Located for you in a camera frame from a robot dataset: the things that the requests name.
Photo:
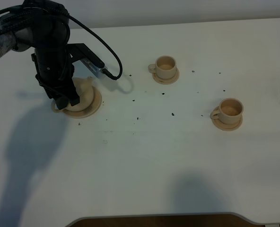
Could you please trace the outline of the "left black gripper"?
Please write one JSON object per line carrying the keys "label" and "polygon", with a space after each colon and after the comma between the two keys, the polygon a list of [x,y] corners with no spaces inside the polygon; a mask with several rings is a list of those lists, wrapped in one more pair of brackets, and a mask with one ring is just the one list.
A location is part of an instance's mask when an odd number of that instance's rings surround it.
{"label": "left black gripper", "polygon": [[37,74],[35,78],[48,97],[53,97],[59,110],[79,104],[73,81],[73,66],[67,46],[56,49],[36,48],[32,54]]}

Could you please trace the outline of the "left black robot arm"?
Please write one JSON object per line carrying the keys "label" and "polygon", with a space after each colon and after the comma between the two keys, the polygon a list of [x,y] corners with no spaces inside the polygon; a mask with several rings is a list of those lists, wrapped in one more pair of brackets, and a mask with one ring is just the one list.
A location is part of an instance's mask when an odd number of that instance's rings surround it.
{"label": "left black robot arm", "polygon": [[59,110],[80,103],[72,80],[68,16],[66,8],[52,0],[26,0],[0,10],[0,58],[33,47],[35,77]]}

